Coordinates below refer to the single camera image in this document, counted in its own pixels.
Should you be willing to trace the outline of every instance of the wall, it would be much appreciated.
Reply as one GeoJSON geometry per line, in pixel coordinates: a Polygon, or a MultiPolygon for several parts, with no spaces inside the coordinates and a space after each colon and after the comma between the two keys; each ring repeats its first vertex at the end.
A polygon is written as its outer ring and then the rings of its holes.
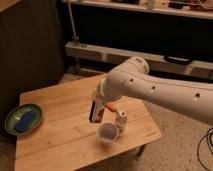
{"type": "Polygon", "coordinates": [[[64,42],[55,1],[22,0],[0,13],[0,132],[21,92],[57,83],[64,42]]]}

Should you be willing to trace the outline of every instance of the orange object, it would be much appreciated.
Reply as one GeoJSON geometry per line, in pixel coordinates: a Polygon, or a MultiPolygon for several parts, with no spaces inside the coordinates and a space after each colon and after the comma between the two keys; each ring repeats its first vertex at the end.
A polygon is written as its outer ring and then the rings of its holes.
{"type": "Polygon", "coordinates": [[[112,102],[107,103],[107,104],[106,104],[106,108],[107,108],[108,110],[110,110],[111,112],[117,112],[117,107],[116,107],[116,105],[115,105],[114,103],[112,103],[112,102]]]}

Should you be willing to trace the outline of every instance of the white bar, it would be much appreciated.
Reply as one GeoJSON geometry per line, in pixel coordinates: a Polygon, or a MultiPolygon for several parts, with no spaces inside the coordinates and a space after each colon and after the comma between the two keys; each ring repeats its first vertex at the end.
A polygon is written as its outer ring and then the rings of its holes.
{"type": "Polygon", "coordinates": [[[124,4],[124,3],[115,3],[115,2],[96,2],[89,0],[68,0],[72,4],[79,4],[85,6],[95,6],[111,9],[120,9],[120,10],[129,10],[129,11],[138,11],[138,12],[147,12],[155,14],[167,14],[173,16],[183,16],[183,17],[193,17],[193,18],[202,18],[202,19],[213,19],[213,14],[208,12],[199,12],[199,11],[182,11],[176,9],[163,9],[163,8],[154,8],[153,10],[147,10],[147,7],[140,5],[124,4]]]}

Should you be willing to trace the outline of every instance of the bowl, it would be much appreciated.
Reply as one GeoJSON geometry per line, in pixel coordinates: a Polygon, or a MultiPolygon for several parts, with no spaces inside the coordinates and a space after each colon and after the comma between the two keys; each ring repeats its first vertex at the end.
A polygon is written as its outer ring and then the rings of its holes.
{"type": "Polygon", "coordinates": [[[20,136],[34,131],[40,125],[41,121],[42,121],[41,108],[36,104],[24,104],[19,107],[16,107],[8,114],[8,116],[5,119],[4,125],[7,133],[14,136],[20,136]],[[24,115],[26,116],[26,113],[29,112],[31,113],[31,115],[33,115],[33,117],[25,127],[25,130],[19,132],[17,129],[15,129],[15,127],[18,124],[18,122],[22,119],[22,117],[24,115]]]}

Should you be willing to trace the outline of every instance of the white container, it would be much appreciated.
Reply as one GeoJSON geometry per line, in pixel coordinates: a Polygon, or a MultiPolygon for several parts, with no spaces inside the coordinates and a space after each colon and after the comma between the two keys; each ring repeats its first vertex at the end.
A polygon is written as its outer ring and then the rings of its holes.
{"type": "Polygon", "coordinates": [[[119,130],[119,135],[124,132],[124,129],[126,127],[126,122],[127,122],[126,113],[124,111],[119,111],[115,118],[115,125],[119,130]]]}
{"type": "Polygon", "coordinates": [[[118,138],[118,128],[113,123],[103,123],[98,129],[98,138],[104,145],[112,144],[118,138]]]}

